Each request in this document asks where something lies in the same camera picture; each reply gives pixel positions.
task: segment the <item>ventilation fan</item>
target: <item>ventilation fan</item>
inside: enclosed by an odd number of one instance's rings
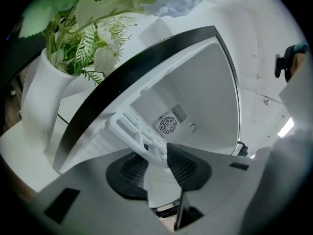
[[[162,137],[165,138],[167,135],[176,133],[180,125],[179,120],[176,116],[168,111],[155,120],[152,124],[152,128]]]
[[[165,117],[160,123],[160,131],[164,134],[170,134],[175,131],[177,127],[177,121],[174,117]]]

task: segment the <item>hand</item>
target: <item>hand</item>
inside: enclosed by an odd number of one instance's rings
[[[293,60],[292,60],[292,65],[290,68],[291,76],[293,76],[297,72],[297,70],[301,67],[304,59],[305,59],[305,54],[303,53],[297,53],[294,55]]]

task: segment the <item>gray panel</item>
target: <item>gray panel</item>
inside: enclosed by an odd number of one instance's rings
[[[248,171],[229,166],[233,162],[250,165],[247,157],[229,156],[213,152],[202,151],[183,145],[176,145],[180,149],[201,158],[212,167],[212,175],[206,184],[197,191],[186,192],[191,206],[203,214],[214,209],[241,182]]]
[[[193,154],[205,159],[205,154],[201,155],[197,151],[193,152]],[[226,164],[231,160],[246,164],[249,158],[222,154],[211,156],[209,154],[206,158],[211,161],[208,162],[213,168],[212,179],[215,181],[215,185],[210,185],[209,180],[208,185],[201,190],[186,193],[190,205],[196,206],[204,212],[204,216],[188,226],[187,229],[190,229],[193,234],[197,235],[237,235],[240,232],[244,213],[259,185],[268,154],[269,148],[259,150],[255,159],[250,159],[247,171],[231,168],[232,172],[235,170],[239,172],[236,173],[237,178],[228,174],[234,180],[230,186],[227,185],[229,181],[226,179],[226,174],[221,170],[222,175],[216,175],[217,172],[214,169],[219,169],[223,165],[225,168]],[[178,230],[177,234],[185,234],[185,231],[186,229]]]
[[[106,181],[107,167],[131,152],[125,149],[76,165],[41,191],[31,207],[43,215],[65,188],[78,189],[80,193],[63,219],[65,228],[89,235],[169,234],[146,201],[125,199]]]

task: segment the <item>fan grille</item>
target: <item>fan grille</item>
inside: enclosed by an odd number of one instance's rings
[[[177,126],[177,121],[174,117],[165,117],[160,123],[160,131],[164,134],[174,132]]]

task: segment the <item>curved edge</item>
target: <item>curved edge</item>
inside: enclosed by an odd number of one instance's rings
[[[148,164],[148,161],[132,152],[109,165],[106,170],[107,182],[116,193],[124,198],[148,200],[148,193],[142,188]]]
[[[230,67],[231,67],[231,70],[232,70],[232,74],[233,74],[233,77],[235,79],[235,85],[236,85],[236,90],[237,90],[237,98],[238,98],[238,120],[239,120],[239,129],[238,129],[238,141],[240,141],[240,133],[241,133],[241,125],[242,125],[242,108],[241,108],[241,94],[240,94],[240,88],[239,88],[239,80],[238,80],[238,76],[237,76],[237,72],[236,72],[236,69],[235,69],[235,65],[233,63],[233,60],[231,59],[231,56],[230,56],[230,53],[226,47],[226,44],[225,42],[223,41],[221,35],[219,34],[219,32],[216,30],[216,37],[218,38],[218,40],[220,41],[224,51],[225,51],[225,54],[228,58],[228,61],[229,61],[229,64],[230,64]]]
[[[161,42],[143,50],[136,56],[132,57],[112,74],[110,74],[100,85],[98,85],[88,98],[83,102],[77,110],[69,125],[67,126],[60,144],[58,146],[54,161],[53,169],[59,172],[62,168],[68,154],[74,147],[78,139],[87,130],[90,124],[107,108],[121,93],[129,88],[134,82],[162,63],[169,57],[182,51],[183,49],[206,40],[211,37],[217,37],[220,41],[235,77],[237,95],[239,102],[239,133],[241,126],[241,99],[238,89],[238,77],[234,64],[228,49],[218,33],[215,26],[206,26],[201,28],[192,29],[186,32],[179,33],[169,37]],[[103,100],[103,92],[110,92],[106,94]]]
[[[206,161],[167,143],[167,164],[182,192],[199,190],[212,176],[212,167]]]

